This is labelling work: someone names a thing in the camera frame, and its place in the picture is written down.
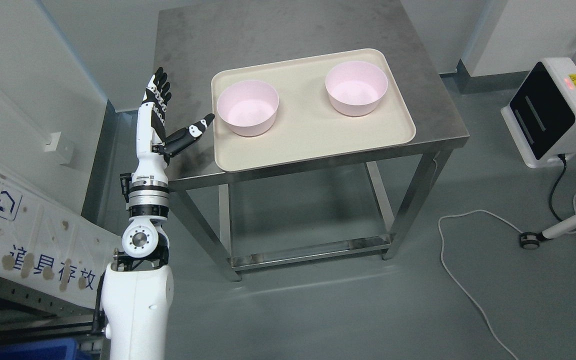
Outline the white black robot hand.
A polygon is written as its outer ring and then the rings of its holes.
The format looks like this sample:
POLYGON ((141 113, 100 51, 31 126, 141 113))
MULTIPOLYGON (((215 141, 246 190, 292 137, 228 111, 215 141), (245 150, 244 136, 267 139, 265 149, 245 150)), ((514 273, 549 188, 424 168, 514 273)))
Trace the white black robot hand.
POLYGON ((145 87, 137 112, 135 155, 138 166, 132 174, 132 182, 169 182, 165 169, 170 159, 203 137, 215 120, 215 114, 209 113, 195 123, 167 135, 166 113, 171 98, 168 75, 164 68, 159 67, 145 87))

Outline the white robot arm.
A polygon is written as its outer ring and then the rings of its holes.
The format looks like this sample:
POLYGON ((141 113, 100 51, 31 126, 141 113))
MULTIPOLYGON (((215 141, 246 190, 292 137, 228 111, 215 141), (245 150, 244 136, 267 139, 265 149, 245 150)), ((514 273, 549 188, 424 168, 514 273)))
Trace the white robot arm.
POLYGON ((169 214, 164 177, 122 173, 119 176, 129 224, 121 249, 103 272, 94 326, 110 342, 111 360, 162 360, 165 357, 174 279, 169 266, 169 237, 163 230, 169 214))

